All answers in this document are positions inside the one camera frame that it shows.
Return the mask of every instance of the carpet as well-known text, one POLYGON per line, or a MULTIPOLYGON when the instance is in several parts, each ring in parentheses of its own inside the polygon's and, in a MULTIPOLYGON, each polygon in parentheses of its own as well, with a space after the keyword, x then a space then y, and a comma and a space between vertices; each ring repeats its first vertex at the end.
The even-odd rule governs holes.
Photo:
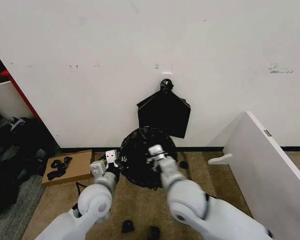
POLYGON ((19 186, 18 198, 0 214, 0 240, 19 240, 37 208, 45 188, 42 176, 33 175, 19 186))

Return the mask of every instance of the white wall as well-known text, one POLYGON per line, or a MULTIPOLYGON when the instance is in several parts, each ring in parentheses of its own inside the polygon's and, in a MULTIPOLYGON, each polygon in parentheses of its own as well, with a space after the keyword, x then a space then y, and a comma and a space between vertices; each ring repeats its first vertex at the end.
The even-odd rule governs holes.
POLYGON ((0 0, 0 58, 61 147, 119 146, 164 71, 178 146, 223 146, 246 110, 300 146, 300 0, 0 0))

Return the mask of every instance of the white panel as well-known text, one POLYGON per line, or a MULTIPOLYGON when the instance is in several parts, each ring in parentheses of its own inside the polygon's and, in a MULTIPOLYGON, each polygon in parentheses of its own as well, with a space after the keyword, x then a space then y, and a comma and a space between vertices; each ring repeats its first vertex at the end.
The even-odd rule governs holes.
POLYGON ((34 117, 11 81, 0 83, 0 115, 9 121, 34 117))
POLYGON ((300 0, 0 0, 0 58, 61 147, 119 146, 162 72, 178 146, 224 146, 246 109, 300 146, 300 0))
POLYGON ((300 240, 300 171, 251 113, 223 152, 253 217, 278 240, 300 240))

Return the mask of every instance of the black object on floor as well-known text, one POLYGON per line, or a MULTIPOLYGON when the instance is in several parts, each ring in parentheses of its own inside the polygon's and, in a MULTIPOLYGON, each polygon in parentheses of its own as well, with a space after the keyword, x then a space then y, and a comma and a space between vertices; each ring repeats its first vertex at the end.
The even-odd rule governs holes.
POLYGON ((131 220, 125 220, 122 224, 122 233, 130 233, 135 230, 134 223, 131 220))
POLYGON ((182 169, 188 169, 189 168, 189 164, 186 161, 181 161, 179 163, 179 167, 182 169))
POLYGON ((61 176, 66 174, 66 169, 68 168, 68 164, 70 163, 71 159, 72 159, 72 157, 66 156, 63 159, 63 162, 61 162, 59 159, 54 160, 51 163, 51 167, 53 169, 57 168, 57 170, 51 171, 46 175, 48 180, 51 181, 54 178, 60 178, 61 176))
POLYGON ((151 157, 148 149, 157 144, 177 160, 176 146, 171 137, 154 127, 138 128, 123 140, 116 163, 121 174, 131 183, 149 189, 162 188, 160 167, 156 167, 154 161, 147 161, 151 157))
POLYGON ((164 79, 160 91, 137 104, 139 127, 150 126, 168 135, 185 138, 190 116, 190 105, 172 92, 170 79, 164 79))
POLYGON ((159 239, 160 239, 160 228, 157 226, 150 226, 148 240, 159 240, 159 239))

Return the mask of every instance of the black bag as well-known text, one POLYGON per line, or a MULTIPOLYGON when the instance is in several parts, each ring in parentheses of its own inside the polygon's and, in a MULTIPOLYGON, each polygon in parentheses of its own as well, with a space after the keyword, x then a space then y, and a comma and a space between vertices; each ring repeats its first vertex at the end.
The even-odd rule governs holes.
POLYGON ((185 138, 191 108, 185 99, 171 91, 173 87, 170 79, 164 79, 160 91, 137 104, 140 128, 150 126, 170 136, 185 138))

